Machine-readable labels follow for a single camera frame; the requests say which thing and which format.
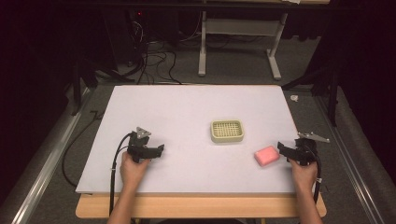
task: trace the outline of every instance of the human hand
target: human hand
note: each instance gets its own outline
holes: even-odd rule
[[[316,162],[309,165],[301,166],[297,161],[289,159],[291,164],[294,187],[299,192],[311,192],[312,187],[317,179],[318,167]]]
[[[150,160],[143,160],[140,163],[135,163],[128,152],[123,152],[120,167],[123,187],[125,189],[137,189],[149,163]]]

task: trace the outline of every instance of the forearm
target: forearm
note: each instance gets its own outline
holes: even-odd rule
[[[131,211],[134,205],[136,188],[124,188],[120,193],[116,205],[111,213],[107,224],[129,224],[131,223]]]
[[[297,205],[301,224],[323,223],[310,190],[297,190]]]

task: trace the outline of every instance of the pink sponge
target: pink sponge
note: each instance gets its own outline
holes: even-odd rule
[[[279,153],[275,150],[274,147],[270,146],[255,152],[254,158],[260,166],[264,166],[273,161],[277,161],[279,159]]]

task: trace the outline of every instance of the small basket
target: small basket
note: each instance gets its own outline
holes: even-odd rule
[[[239,120],[215,120],[210,125],[214,143],[240,142],[244,138],[244,130]]]

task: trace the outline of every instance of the white table surface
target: white table surface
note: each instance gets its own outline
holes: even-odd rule
[[[215,144],[210,123],[239,119],[238,143]],[[148,147],[165,144],[138,193],[291,193],[291,168],[281,156],[260,167],[254,152],[280,141],[294,147],[294,121],[278,86],[118,86],[92,145],[76,192],[110,190],[111,165],[122,137],[141,127]],[[122,186],[120,158],[116,192]]]

